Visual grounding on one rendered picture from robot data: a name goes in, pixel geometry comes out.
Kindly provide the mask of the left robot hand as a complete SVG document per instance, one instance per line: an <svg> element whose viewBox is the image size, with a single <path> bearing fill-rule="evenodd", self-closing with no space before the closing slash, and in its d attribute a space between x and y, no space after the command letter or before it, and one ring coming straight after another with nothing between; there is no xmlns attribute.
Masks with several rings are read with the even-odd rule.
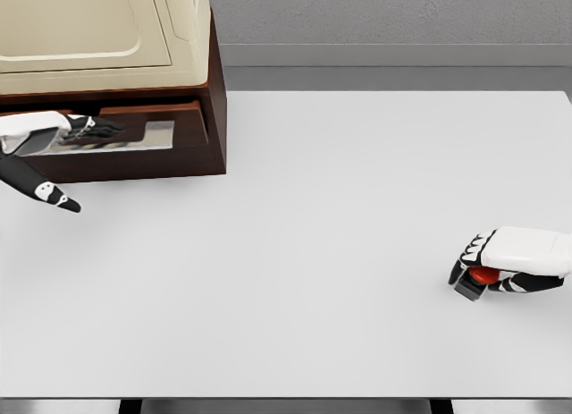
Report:
<svg viewBox="0 0 572 414"><path fill-rule="evenodd" d="M67 141L110 139L124 131L119 123L82 114L42 111L0 116L0 182L30 199L79 213L80 204L27 163L24 157Z"/></svg>

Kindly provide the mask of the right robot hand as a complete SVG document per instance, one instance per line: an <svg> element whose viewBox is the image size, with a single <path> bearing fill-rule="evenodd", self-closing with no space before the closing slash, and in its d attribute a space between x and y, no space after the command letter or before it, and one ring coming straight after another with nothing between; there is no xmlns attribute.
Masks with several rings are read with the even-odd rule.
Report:
<svg viewBox="0 0 572 414"><path fill-rule="evenodd" d="M572 274L572 233L503 226L477 234L450 272L453 285L471 266L500 270L486 290L531 293L560 287Z"/></svg>

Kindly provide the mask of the grey switch with red button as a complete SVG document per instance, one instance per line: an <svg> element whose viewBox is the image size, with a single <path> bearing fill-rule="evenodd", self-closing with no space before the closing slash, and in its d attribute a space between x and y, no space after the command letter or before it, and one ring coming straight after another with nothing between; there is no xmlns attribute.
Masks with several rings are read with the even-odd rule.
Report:
<svg viewBox="0 0 572 414"><path fill-rule="evenodd" d="M471 301L481 298L487 287L500 279L501 271L487 266L471 266L461 271L454 290Z"/></svg>

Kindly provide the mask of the brown cabinet drawer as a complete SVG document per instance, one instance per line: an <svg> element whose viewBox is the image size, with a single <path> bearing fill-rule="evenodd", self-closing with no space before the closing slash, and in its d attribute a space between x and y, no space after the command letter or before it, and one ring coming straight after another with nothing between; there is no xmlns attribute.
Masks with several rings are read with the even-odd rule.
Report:
<svg viewBox="0 0 572 414"><path fill-rule="evenodd" d="M18 156L64 156L111 152L170 150L208 144L206 123L197 100L187 103L104 107L99 116L125 131L110 139L82 138L45 148L23 146Z"/></svg>

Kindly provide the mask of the brown cabinet with cream top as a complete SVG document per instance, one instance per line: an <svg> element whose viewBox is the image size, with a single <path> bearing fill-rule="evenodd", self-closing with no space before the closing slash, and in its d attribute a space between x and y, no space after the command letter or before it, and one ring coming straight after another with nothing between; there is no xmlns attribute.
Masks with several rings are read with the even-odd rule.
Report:
<svg viewBox="0 0 572 414"><path fill-rule="evenodd" d="M208 144L27 156L54 182L223 174L227 98L209 0L0 0L0 116L197 100Z"/></svg>

